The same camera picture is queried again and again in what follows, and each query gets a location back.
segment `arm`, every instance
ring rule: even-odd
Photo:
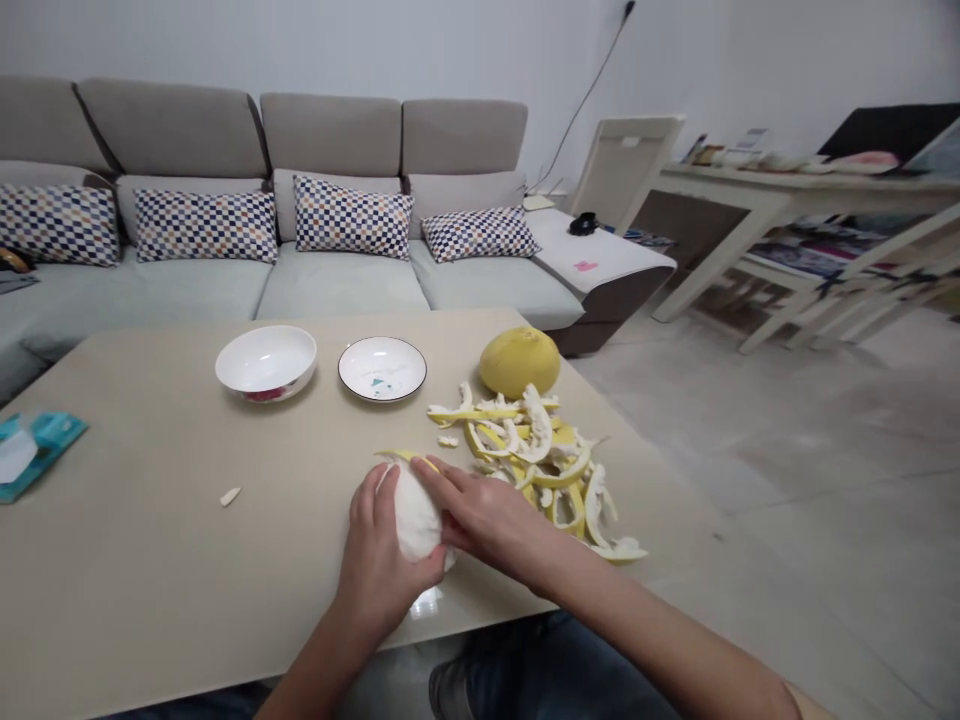
[[[386,467],[377,465],[357,488],[336,597],[263,704],[259,720],[332,717],[340,698],[420,593],[443,578],[442,545],[418,563],[400,553],[399,469],[386,472]]]
[[[629,659],[685,716],[800,718],[776,673],[554,527],[514,488],[438,458],[430,461],[440,473],[422,461],[412,467],[451,516],[444,542],[568,610]]]

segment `checkered pillow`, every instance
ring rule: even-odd
[[[437,262],[467,257],[532,257],[542,249],[523,208],[493,208],[424,218],[423,236]]]
[[[273,193],[198,195],[135,188],[137,260],[277,261]]]
[[[413,198],[331,185],[319,178],[293,178],[297,197],[297,250],[346,250],[410,257],[407,229]]]
[[[0,185],[0,247],[40,262],[116,267],[113,193],[70,185]]]

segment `black cable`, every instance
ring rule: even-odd
[[[553,161],[550,163],[550,167],[547,168],[547,172],[540,176],[540,179],[534,183],[533,187],[530,188],[530,192],[533,192],[538,187],[540,183],[546,180],[550,173],[553,172],[554,165],[557,164],[557,159],[560,157],[560,151],[563,150],[563,144],[567,141],[567,135],[570,134],[571,128],[573,128],[573,123],[577,121],[577,116],[580,114],[580,111],[583,110],[583,106],[587,102],[587,98],[590,97],[590,93],[593,92],[593,89],[597,86],[597,83],[600,81],[600,76],[603,75],[604,68],[607,67],[607,63],[610,62],[610,56],[613,55],[613,49],[617,46],[617,40],[620,39],[620,33],[623,32],[623,28],[626,27],[627,18],[630,17],[630,13],[633,12],[633,6],[636,5],[635,0],[630,0],[627,3],[626,8],[623,11],[623,20],[620,21],[620,27],[617,28],[617,34],[613,37],[613,42],[610,43],[610,49],[607,51],[607,57],[604,58],[603,64],[600,66],[600,69],[597,71],[597,76],[593,79],[593,82],[590,83],[590,87],[587,90],[587,94],[583,96],[583,100],[580,101],[580,104],[577,106],[577,110],[573,113],[573,117],[570,118],[570,124],[567,125],[567,129],[563,132],[563,137],[560,139],[560,145],[557,146],[557,152],[553,156]]]

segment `person's right hand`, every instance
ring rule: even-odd
[[[410,467],[446,512],[441,542],[473,555],[540,596],[556,566],[583,545],[538,513],[503,480],[472,475],[428,456]]]

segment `table surface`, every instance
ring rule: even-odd
[[[683,163],[667,163],[663,166],[667,175],[688,175],[714,180],[727,180],[753,185],[769,185],[794,189],[824,190],[882,190],[884,192],[941,192],[954,191],[960,194],[960,180],[870,177],[864,175],[807,175],[804,173],[771,173],[732,168],[715,168]]]
[[[291,321],[317,340],[316,376],[258,406],[228,395],[213,365],[264,324],[98,334],[5,409],[68,411],[90,429],[0,507],[4,716],[90,717],[284,672],[333,597],[349,499],[373,454],[466,465],[464,443],[437,446],[426,406],[456,405],[461,380],[479,388],[483,347],[524,322],[512,309]],[[406,401],[371,405],[339,381],[343,349],[378,334],[427,360]],[[737,552],[716,511],[566,362],[555,392],[585,436],[611,437],[597,455],[620,510],[612,535],[650,552],[624,572],[676,577]],[[408,617],[385,647],[551,607],[463,556],[440,589],[439,612]]]

